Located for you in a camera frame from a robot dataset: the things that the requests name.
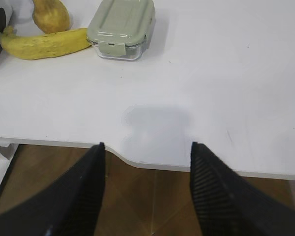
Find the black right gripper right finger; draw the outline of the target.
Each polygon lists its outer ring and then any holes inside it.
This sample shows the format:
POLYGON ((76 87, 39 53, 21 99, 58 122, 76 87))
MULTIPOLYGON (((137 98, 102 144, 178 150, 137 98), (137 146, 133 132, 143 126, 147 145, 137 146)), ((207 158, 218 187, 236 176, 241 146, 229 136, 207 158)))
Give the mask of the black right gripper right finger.
POLYGON ((295 236, 295 210, 230 169, 206 145, 193 142, 190 192, 205 236, 295 236))

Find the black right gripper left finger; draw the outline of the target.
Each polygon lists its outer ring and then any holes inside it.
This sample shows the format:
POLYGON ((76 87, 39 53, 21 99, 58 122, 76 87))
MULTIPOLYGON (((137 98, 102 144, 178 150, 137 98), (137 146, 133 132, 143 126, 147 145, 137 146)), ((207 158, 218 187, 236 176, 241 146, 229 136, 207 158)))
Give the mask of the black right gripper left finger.
POLYGON ((0 236, 92 236, 105 190, 105 146, 92 146, 46 189, 0 214, 0 236))

